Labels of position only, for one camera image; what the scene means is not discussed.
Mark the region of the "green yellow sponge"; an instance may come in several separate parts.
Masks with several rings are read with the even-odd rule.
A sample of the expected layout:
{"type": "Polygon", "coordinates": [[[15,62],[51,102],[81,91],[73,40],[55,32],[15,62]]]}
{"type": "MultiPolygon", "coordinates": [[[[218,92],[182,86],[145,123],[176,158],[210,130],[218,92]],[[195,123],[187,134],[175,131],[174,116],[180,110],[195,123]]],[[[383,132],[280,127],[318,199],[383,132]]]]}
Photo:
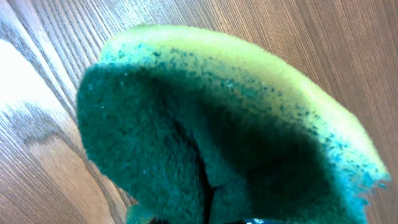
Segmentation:
{"type": "Polygon", "coordinates": [[[76,95],[86,155],[167,223],[365,223],[390,175],[357,117],[237,37],[136,26],[76,95]]]}

